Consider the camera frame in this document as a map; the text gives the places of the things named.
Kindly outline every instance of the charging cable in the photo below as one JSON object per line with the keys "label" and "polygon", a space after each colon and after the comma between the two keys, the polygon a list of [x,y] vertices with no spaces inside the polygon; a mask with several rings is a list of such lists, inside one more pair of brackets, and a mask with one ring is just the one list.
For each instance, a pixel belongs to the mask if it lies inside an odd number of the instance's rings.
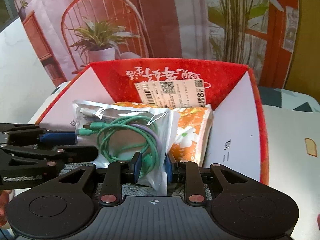
{"label": "charging cable", "polygon": [[[79,135],[98,134],[97,146],[101,154],[111,162],[130,161],[129,159],[119,158],[119,154],[128,149],[140,148],[142,154],[142,167],[139,178],[142,178],[155,167],[159,166],[159,153],[161,152],[161,142],[157,135],[157,126],[154,122],[147,125],[151,118],[143,115],[122,116],[119,118],[104,116],[104,120],[111,119],[111,123],[92,122],[89,128],[81,128],[78,131]],[[141,144],[122,147],[120,150],[109,153],[109,143],[111,136],[119,130],[131,130],[145,138],[145,142]]]}

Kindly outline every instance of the chair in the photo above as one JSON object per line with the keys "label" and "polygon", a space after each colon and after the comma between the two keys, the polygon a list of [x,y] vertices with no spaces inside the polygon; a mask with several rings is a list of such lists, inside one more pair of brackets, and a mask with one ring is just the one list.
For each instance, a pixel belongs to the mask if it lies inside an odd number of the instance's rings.
{"label": "chair", "polygon": [[73,0],[64,11],[61,19],[61,31],[67,49],[78,73],[81,67],[89,63],[88,53],[80,55],[79,49],[70,46],[80,38],[76,29],[84,27],[83,17],[91,21],[114,19],[119,26],[126,27],[127,32],[138,34],[140,38],[126,39],[127,45],[119,45],[120,52],[133,52],[141,57],[152,56],[152,49],[146,26],[139,11],[129,0]]}

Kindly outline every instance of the open cardboard box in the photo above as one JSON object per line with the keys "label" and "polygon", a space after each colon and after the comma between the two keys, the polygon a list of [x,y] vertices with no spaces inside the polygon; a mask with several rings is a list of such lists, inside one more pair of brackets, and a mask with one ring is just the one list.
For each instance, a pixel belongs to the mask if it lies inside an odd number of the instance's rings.
{"label": "open cardboard box", "polygon": [[268,142],[253,71],[245,65],[194,59],[147,58],[90,63],[30,122],[75,130],[72,103],[141,103],[137,82],[203,79],[214,110],[204,167],[221,163],[268,184]]}

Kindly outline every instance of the yellow wall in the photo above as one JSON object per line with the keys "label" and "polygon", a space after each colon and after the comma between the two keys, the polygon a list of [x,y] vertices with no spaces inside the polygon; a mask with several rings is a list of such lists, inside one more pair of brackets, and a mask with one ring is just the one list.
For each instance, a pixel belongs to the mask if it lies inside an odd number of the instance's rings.
{"label": "yellow wall", "polygon": [[300,23],[285,89],[320,102],[320,0],[300,0]]}

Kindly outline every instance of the white flower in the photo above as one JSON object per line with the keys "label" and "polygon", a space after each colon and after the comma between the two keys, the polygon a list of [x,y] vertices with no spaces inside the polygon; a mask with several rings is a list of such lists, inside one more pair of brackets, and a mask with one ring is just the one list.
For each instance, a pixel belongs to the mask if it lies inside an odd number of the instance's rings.
{"label": "white flower", "polygon": [[174,143],[179,144],[180,148],[190,147],[192,141],[198,142],[198,135],[195,133],[196,128],[187,126],[185,129],[178,127]]}

